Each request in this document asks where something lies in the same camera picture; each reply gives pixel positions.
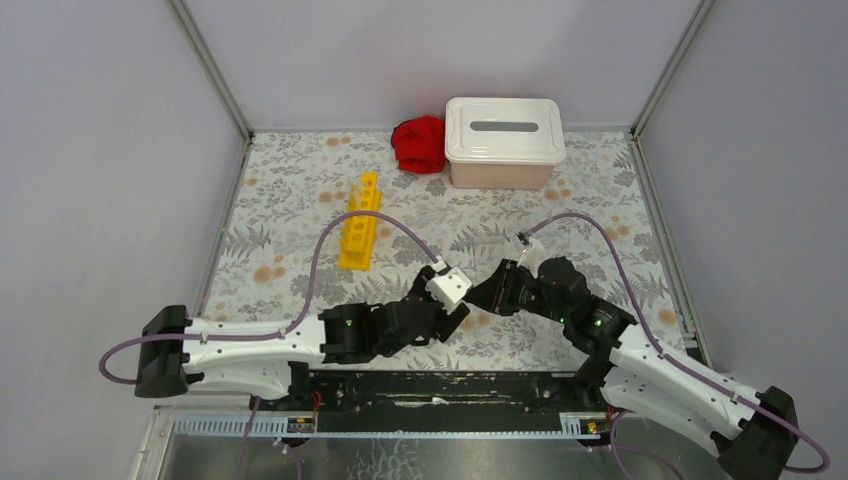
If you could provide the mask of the yellow test tube rack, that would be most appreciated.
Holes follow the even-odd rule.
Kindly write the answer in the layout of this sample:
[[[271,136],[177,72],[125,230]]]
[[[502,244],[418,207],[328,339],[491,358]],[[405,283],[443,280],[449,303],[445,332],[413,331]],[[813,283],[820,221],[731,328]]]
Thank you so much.
[[[347,212],[378,212],[381,192],[377,188],[378,174],[365,172],[360,180],[351,185],[348,196]],[[369,271],[373,247],[376,241],[377,218],[359,215],[347,218],[343,222],[340,239],[338,268],[342,270]]]

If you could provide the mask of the white plastic box lid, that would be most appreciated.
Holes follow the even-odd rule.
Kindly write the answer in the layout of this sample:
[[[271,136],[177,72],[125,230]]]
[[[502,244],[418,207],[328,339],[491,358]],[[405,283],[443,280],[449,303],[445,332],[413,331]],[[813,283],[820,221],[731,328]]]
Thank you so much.
[[[550,99],[456,97],[446,105],[445,153],[455,163],[551,166],[566,157]]]

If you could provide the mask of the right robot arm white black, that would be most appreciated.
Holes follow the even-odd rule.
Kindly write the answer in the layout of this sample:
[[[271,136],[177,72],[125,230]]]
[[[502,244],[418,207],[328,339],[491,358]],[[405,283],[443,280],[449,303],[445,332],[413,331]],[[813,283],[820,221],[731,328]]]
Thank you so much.
[[[704,448],[733,479],[779,478],[798,443],[782,425],[797,423],[790,395],[777,387],[759,392],[651,342],[563,257],[537,272],[504,259],[465,299],[500,316],[523,311],[561,323],[587,356],[574,376],[579,407],[597,412],[608,404],[647,417]]]

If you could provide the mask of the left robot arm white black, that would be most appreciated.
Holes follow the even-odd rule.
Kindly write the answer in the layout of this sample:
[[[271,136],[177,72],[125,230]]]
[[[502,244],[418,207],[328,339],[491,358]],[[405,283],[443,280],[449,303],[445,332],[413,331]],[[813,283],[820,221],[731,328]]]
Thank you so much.
[[[408,346],[443,342],[469,314],[472,282],[457,268],[426,266],[399,301],[338,305],[284,322],[225,324],[163,308],[142,330],[134,393],[169,398],[190,391],[240,392],[296,411],[309,401],[299,377],[318,365],[367,364]]]

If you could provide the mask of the clear plastic container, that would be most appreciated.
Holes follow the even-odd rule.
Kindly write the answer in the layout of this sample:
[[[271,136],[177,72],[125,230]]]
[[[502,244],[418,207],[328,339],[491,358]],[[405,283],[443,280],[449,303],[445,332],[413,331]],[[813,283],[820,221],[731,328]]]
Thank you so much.
[[[476,268],[493,264],[497,266],[503,258],[511,258],[514,249],[505,236],[479,236],[472,239],[472,260]]]

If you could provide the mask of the floral table mat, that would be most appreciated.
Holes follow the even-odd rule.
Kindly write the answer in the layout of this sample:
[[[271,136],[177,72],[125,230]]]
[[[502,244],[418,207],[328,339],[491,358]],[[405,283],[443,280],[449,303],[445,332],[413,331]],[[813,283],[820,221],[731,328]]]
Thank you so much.
[[[539,190],[454,187],[448,173],[396,165],[386,132],[281,132],[255,136],[202,316],[219,322],[291,321],[336,305],[395,301],[430,253],[473,281],[472,239],[536,227],[549,256],[568,258],[591,291],[676,348],[685,331],[669,288],[625,137],[576,132],[566,159]],[[319,235],[342,214],[353,182],[378,174],[381,211],[369,271],[338,268],[339,237]]]

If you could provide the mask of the red cloth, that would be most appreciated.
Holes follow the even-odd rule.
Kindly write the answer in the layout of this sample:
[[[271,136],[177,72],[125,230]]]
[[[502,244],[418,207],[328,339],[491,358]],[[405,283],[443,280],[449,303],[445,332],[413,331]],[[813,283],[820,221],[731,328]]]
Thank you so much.
[[[401,171],[436,174],[446,165],[444,151],[445,121],[421,116],[399,124],[390,139]]]

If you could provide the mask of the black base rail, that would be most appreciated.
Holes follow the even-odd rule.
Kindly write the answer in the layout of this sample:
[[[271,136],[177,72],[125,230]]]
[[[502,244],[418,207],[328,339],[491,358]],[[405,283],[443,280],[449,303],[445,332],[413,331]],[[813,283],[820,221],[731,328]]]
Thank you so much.
[[[611,420],[616,408],[600,391],[564,372],[299,370],[293,390],[262,400],[262,412],[303,412],[325,417],[387,417],[439,421],[458,419],[472,426],[509,419],[555,417]]]

